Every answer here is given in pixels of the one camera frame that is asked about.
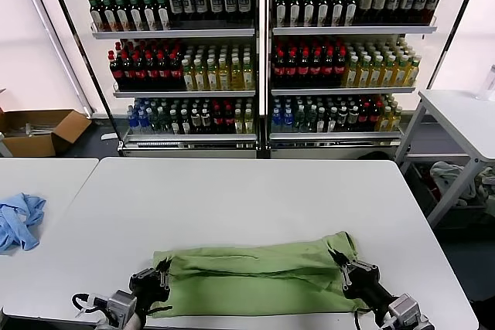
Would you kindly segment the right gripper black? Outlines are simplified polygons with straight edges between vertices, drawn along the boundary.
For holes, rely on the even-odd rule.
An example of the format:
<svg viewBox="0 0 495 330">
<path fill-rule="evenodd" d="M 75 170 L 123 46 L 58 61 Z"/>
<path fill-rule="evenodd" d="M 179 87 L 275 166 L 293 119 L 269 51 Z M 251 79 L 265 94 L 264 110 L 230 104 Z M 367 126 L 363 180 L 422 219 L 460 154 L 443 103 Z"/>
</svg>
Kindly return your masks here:
<svg viewBox="0 0 495 330">
<path fill-rule="evenodd" d="M 380 284 L 378 266 L 350 259 L 334 249 L 328 249 L 328 252 L 340 269 L 344 297 L 360 299 L 374 314 L 387 313 L 395 297 Z"/>
</svg>

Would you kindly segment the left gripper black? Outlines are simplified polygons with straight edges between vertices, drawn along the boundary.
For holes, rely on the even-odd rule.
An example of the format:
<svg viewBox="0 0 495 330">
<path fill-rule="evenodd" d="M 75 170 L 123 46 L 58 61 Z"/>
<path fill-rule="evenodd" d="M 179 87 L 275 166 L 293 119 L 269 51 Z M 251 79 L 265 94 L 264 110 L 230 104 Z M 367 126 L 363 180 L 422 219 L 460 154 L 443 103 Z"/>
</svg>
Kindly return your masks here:
<svg viewBox="0 0 495 330">
<path fill-rule="evenodd" d="M 136 297 L 136 311 L 139 315 L 152 315 L 168 311 L 169 305 L 152 308 L 154 303 L 166 303 L 169 299 L 169 269 L 171 258 L 162 260 L 156 268 L 144 269 L 130 277 L 129 289 Z"/>
</svg>

